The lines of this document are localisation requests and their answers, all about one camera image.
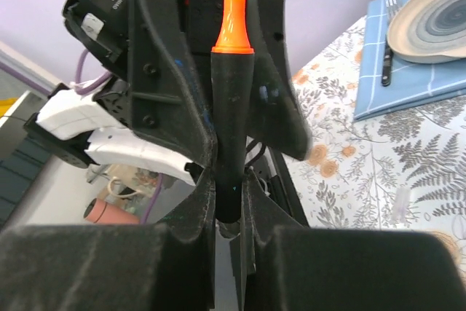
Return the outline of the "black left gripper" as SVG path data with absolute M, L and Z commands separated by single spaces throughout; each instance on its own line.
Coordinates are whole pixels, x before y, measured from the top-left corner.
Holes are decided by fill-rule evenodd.
M 191 54 L 206 56 L 216 46 L 224 0 L 177 1 L 130 0 L 129 126 L 143 140 L 209 167 L 216 136 Z M 291 87 L 284 7 L 285 0 L 248 0 L 255 50 L 248 135 L 304 160 L 310 137 Z

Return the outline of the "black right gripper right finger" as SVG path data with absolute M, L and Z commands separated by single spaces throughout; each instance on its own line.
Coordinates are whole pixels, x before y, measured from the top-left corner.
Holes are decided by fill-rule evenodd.
M 242 184 L 243 310 L 463 310 L 445 245 L 409 231 L 300 225 L 253 171 Z

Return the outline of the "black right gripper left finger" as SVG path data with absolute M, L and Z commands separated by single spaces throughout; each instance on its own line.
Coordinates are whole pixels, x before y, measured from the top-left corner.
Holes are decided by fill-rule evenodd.
M 155 224 L 12 227 L 1 233 L 3 310 L 209 310 L 215 182 Z

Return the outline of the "black orange marker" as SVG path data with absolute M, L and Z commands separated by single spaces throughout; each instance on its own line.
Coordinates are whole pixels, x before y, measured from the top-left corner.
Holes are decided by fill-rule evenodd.
M 210 54 L 213 121 L 218 139 L 214 166 L 216 218 L 227 224 L 241 215 L 246 119 L 254 70 L 245 10 L 246 0 L 224 0 L 221 30 Z

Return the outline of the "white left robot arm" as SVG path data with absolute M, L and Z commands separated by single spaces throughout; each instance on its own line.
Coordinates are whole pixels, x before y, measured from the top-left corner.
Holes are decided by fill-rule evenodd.
M 248 138 L 302 160 L 285 0 L 66 0 L 67 31 L 105 68 L 59 84 L 26 130 L 79 168 L 123 164 L 188 184 L 242 170 Z

